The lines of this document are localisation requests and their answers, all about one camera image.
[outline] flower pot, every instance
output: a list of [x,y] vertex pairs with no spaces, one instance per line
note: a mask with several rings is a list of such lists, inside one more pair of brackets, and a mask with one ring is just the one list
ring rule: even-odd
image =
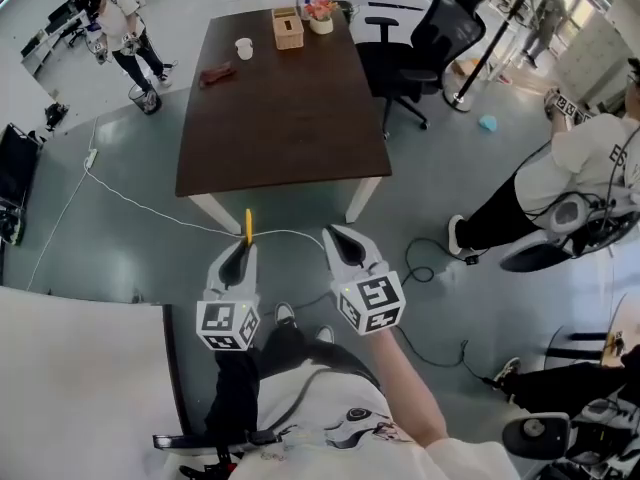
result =
[[329,34],[330,32],[333,32],[333,20],[329,18],[325,21],[318,21],[314,18],[309,18],[309,27],[316,34]]

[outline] black pants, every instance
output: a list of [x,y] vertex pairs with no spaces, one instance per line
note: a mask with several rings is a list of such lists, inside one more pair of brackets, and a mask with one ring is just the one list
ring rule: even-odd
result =
[[[147,36],[146,29],[142,32],[140,36],[140,42],[142,43],[142,47],[137,51],[136,55],[139,55],[144,59],[144,61],[149,65],[151,71],[156,76],[160,76],[162,74],[162,70],[164,66],[162,65],[162,61],[156,55],[156,52],[153,51],[153,47],[149,42],[149,37]],[[122,69],[124,69],[131,79],[138,84],[138,87],[142,89],[144,92],[147,92],[151,89],[151,84],[142,74],[142,70],[138,65],[138,61],[136,60],[135,55],[123,55],[119,51],[113,52],[113,58],[116,59],[116,62],[120,65]]]
[[207,434],[228,440],[241,439],[245,430],[254,432],[260,380],[297,368],[307,359],[360,375],[379,388],[375,376],[345,348],[309,341],[295,326],[279,325],[270,334],[262,352],[255,348],[248,352],[216,352],[220,370],[216,398],[205,419]]
[[580,363],[507,375],[501,389],[508,395],[514,395],[514,402],[531,413],[566,412],[573,418],[589,402],[607,398],[628,380],[629,371],[625,368]]
[[518,203],[513,175],[470,219],[457,224],[456,238],[463,249],[480,251],[510,244],[538,229]]

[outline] white t-shirt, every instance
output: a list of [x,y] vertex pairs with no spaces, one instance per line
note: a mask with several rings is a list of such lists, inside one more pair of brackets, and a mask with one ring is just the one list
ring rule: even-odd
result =
[[[622,147],[638,126],[640,122],[630,117],[620,119],[602,114],[568,132],[557,133],[551,141],[551,151],[516,174],[516,197],[522,209],[540,213],[564,192],[588,192],[590,188],[607,185]],[[625,186],[640,191],[639,145],[640,134],[631,141],[623,161]],[[539,220],[537,223],[544,227],[544,219]]]
[[[258,429],[268,428],[291,407],[318,368],[323,367],[305,364],[260,383]],[[366,417],[348,421],[352,409]],[[519,479],[495,442],[443,439],[420,447],[393,423],[382,394],[356,375],[319,374],[298,410],[275,430],[285,428],[295,438],[293,445],[287,441],[290,448],[275,444],[246,454],[232,480]]]
[[[117,5],[111,0],[107,0],[104,12],[98,14],[96,21],[100,25],[102,32],[107,36],[107,47],[110,52],[117,52],[124,46],[122,37],[129,32],[125,16],[133,14],[138,9],[138,2],[135,0],[115,0]],[[139,16],[136,16],[136,35],[140,37],[144,30],[144,23]]]

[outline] blue object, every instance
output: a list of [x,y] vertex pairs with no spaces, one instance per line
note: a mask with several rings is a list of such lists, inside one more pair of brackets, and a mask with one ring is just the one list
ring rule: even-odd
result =
[[496,118],[493,116],[482,116],[478,123],[480,123],[480,126],[486,128],[490,132],[495,132],[498,129],[498,121],[496,121]]

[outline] white cup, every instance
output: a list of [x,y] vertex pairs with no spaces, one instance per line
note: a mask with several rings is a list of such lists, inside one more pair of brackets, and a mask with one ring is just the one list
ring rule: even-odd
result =
[[238,57],[242,60],[249,60],[253,57],[253,43],[248,37],[243,37],[236,41],[236,50],[238,51]]

